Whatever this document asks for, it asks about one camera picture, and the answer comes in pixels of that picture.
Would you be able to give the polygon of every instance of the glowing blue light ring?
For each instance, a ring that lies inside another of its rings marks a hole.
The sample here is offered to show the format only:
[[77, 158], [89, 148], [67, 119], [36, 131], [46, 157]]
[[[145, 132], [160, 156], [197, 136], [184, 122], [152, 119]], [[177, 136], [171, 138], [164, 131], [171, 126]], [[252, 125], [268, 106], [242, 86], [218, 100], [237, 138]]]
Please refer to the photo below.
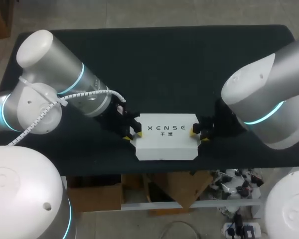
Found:
[[64, 234], [64, 237], [63, 237], [63, 239], [65, 239], [65, 238], [66, 238], [66, 236], [67, 236], [67, 234], [68, 234], [68, 232], [69, 232], [69, 230], [70, 230], [70, 225], [71, 225], [71, 219], [72, 219], [72, 209], [71, 209], [71, 203], [70, 203], [70, 200], [69, 200], [69, 205], [70, 205], [70, 219], [69, 219], [68, 228], [66, 229], [66, 232], [65, 232], [65, 234]]
[[65, 94], [67, 93], [68, 91], [72, 90], [80, 81], [80, 79], [82, 78], [83, 76], [83, 73], [84, 73], [84, 64], [82, 63], [82, 70], [81, 70], [81, 73], [79, 75], [79, 77], [76, 79], [76, 81], [72, 84], [72, 86], [70, 86], [68, 89], [58, 93], [58, 95], [62, 95], [62, 94]]
[[279, 110], [279, 108], [283, 105], [285, 101], [281, 101], [278, 105], [276, 105], [276, 107], [267, 115], [265, 115], [264, 117], [262, 117], [259, 120], [253, 121], [253, 122], [244, 122], [245, 124], [251, 125], [251, 124], [257, 124], [260, 123], [266, 119], [268, 119], [270, 116], [272, 116], [277, 110]]
[[13, 130], [13, 131], [20, 132], [20, 131], [18, 131], [18, 130], [15, 130], [14, 128], [12, 128], [12, 127], [8, 124], [8, 122], [5, 120], [5, 117], [4, 117], [4, 113], [3, 113], [4, 105], [5, 105], [7, 99], [9, 98], [10, 95], [11, 95], [11, 94], [9, 94], [9, 95], [5, 98], [5, 100], [3, 101], [3, 104], [2, 104], [2, 107], [1, 107], [1, 116], [2, 116], [2, 119], [3, 119], [3, 121], [4, 121], [4, 123], [5, 123], [6, 126], [8, 126], [8, 127], [9, 127], [11, 130]]

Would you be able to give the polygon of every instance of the circular logo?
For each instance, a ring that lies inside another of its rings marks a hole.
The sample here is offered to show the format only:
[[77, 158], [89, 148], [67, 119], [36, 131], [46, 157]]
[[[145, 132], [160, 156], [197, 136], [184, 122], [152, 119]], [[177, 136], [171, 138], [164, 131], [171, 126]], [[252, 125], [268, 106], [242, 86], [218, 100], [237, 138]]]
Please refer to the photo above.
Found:
[[20, 188], [20, 178], [12, 169], [0, 168], [0, 204], [11, 201]]
[[285, 223], [292, 229], [299, 231], [299, 194], [290, 198], [283, 208]]

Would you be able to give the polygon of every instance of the white box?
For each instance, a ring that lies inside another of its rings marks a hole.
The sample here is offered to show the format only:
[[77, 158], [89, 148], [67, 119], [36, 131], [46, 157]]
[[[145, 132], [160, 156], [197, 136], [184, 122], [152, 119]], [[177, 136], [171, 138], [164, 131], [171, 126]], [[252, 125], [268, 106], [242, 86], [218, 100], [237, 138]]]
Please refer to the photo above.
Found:
[[199, 135], [190, 137], [194, 114], [141, 114], [143, 137], [131, 143], [139, 160], [193, 160], [198, 155]]

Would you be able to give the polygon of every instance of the concrete floor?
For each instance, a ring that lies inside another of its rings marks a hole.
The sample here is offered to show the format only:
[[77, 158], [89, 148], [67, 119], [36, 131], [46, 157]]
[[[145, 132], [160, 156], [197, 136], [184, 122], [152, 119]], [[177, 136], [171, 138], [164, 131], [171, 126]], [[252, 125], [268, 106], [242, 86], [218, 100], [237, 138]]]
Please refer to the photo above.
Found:
[[[298, 38], [299, 0], [20, 0], [11, 37], [0, 40], [0, 82], [15, 39], [24, 31], [220, 24], [284, 24]], [[85, 213], [78, 239], [155, 239], [174, 220], [193, 224], [202, 238], [222, 238], [224, 217], [211, 208], [156, 218], [142, 211]], [[180, 225], [166, 235], [172, 237], [194, 235]]]

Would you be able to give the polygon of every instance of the brown cardboard box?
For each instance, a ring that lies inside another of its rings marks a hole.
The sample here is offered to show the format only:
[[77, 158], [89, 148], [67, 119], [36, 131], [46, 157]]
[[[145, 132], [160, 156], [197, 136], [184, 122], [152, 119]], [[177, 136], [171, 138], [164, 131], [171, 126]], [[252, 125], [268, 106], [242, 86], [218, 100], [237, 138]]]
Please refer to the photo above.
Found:
[[66, 177], [73, 211], [77, 213], [120, 210], [122, 184], [100, 177]]
[[126, 189], [142, 190], [142, 175], [122, 174], [122, 186]]
[[[144, 183], [144, 191], [146, 198], [149, 203], [152, 202], [149, 184], [151, 183], [150, 179], [147, 177], [146, 174], [143, 174], [143, 183]], [[172, 209], [151, 209], [149, 210], [150, 216], [164, 216], [164, 215], [174, 215], [174, 214], [183, 214], [183, 213], [190, 213], [192, 209], [184, 209], [184, 208], [172, 208]]]
[[14, 0], [0, 0], [0, 39], [10, 36]]
[[190, 172], [157, 173], [150, 174], [149, 179], [184, 209], [188, 209], [213, 180], [207, 171], [197, 171], [193, 174]]

